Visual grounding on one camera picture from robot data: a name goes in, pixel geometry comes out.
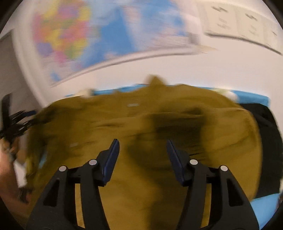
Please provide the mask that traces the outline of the left forearm pink sleeve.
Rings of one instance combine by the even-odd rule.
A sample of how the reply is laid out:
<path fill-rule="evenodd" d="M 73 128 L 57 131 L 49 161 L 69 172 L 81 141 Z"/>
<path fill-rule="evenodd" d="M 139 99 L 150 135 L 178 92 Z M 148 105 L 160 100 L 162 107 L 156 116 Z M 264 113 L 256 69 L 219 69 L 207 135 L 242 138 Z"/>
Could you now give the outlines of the left forearm pink sleeve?
<path fill-rule="evenodd" d="M 26 222 L 29 217 L 28 205 L 19 200 L 20 190 L 14 166 L 6 157 L 1 156 L 1 198 L 18 221 Z"/>

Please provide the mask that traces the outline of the left hand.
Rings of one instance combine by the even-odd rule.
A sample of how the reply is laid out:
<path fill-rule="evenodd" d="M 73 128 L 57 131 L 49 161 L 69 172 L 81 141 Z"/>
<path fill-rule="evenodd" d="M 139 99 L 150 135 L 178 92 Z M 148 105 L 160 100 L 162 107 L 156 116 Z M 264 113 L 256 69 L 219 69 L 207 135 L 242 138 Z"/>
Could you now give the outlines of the left hand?
<path fill-rule="evenodd" d="M 17 137 L 12 144 L 6 139 L 1 139 L 1 170 L 7 170 L 13 165 L 19 151 L 20 140 Z"/>

